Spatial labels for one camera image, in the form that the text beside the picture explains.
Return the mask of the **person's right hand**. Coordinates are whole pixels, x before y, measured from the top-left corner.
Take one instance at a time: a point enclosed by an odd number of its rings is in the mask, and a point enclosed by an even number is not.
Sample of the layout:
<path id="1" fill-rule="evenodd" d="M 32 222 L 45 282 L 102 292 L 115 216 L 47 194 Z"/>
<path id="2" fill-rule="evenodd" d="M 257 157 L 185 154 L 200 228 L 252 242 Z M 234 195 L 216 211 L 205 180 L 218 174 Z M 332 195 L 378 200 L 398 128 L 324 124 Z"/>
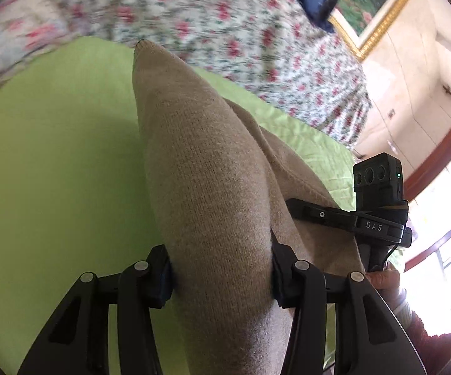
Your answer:
<path id="1" fill-rule="evenodd" d="M 392 263 L 386 263 L 382 271 L 368 272 L 365 276 L 385 301 L 392 303 L 398 300 L 401 294 L 400 273 Z"/>

